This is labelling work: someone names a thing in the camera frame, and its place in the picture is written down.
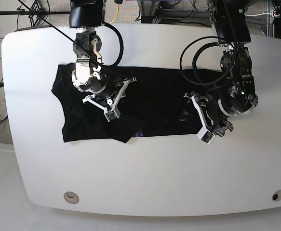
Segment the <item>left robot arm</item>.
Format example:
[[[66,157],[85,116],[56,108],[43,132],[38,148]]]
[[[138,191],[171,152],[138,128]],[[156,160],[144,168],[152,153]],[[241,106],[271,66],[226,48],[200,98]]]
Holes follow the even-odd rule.
[[[251,42],[251,36],[245,20],[248,0],[210,0],[208,10],[210,20],[216,31],[216,42],[201,46],[193,56],[192,71],[188,74],[182,66],[179,70],[188,82],[205,87],[205,102],[201,103],[201,112],[210,126],[222,126],[227,118],[246,114],[258,104],[252,74],[252,59],[245,44]],[[206,50],[217,46],[230,46],[220,60],[222,75],[214,80],[202,76],[197,67],[199,56]]]

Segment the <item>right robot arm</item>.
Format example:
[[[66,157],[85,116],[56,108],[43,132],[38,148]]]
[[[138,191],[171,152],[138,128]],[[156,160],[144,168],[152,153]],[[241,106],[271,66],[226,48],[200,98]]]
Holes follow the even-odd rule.
[[[99,53],[102,41],[95,28],[106,26],[118,36],[119,55],[109,68],[116,67],[122,59],[124,51],[122,36],[114,26],[105,22],[105,0],[72,0],[70,7],[69,27],[79,30],[73,44],[76,64],[71,74],[72,83],[80,92],[89,92],[105,101],[104,105],[111,105],[115,97],[116,84],[102,71],[102,56]]]

